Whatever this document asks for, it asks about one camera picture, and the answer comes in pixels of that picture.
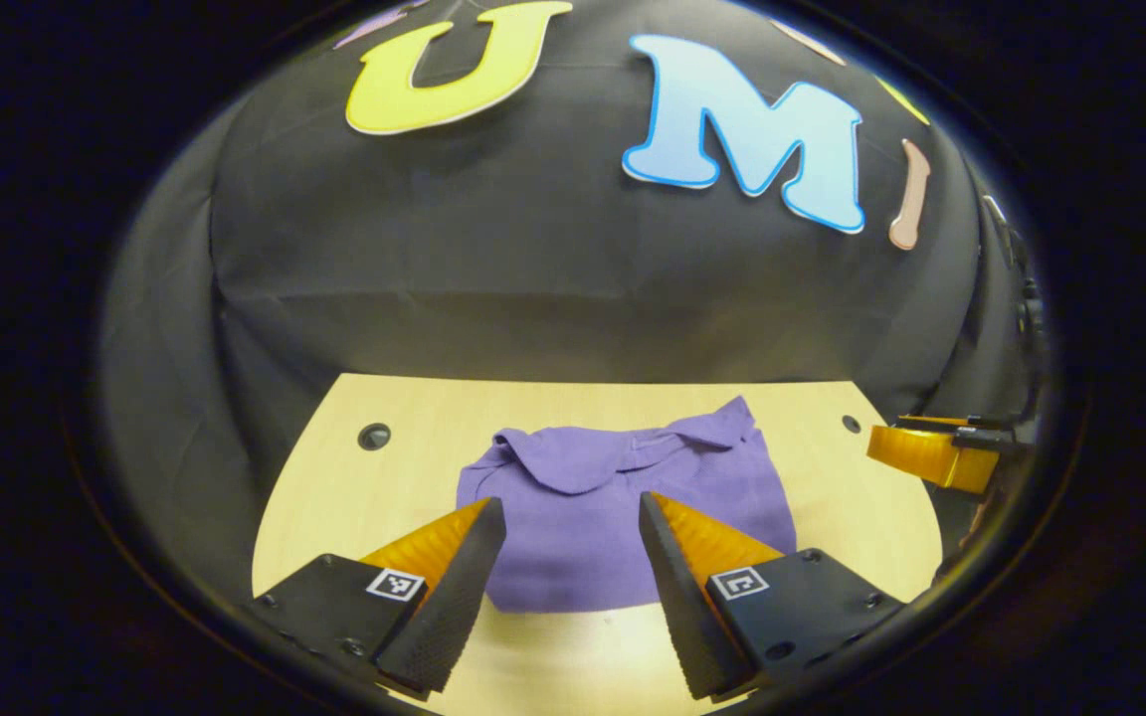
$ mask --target letter u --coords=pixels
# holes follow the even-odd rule
[[[414,68],[433,38],[454,23],[435,23],[374,47],[360,61],[347,96],[347,124],[363,134],[400,134],[442,125],[489,109],[532,77],[547,37],[547,21],[573,9],[570,3],[507,5],[481,13],[493,23],[486,53],[468,77],[437,87],[415,87]]]

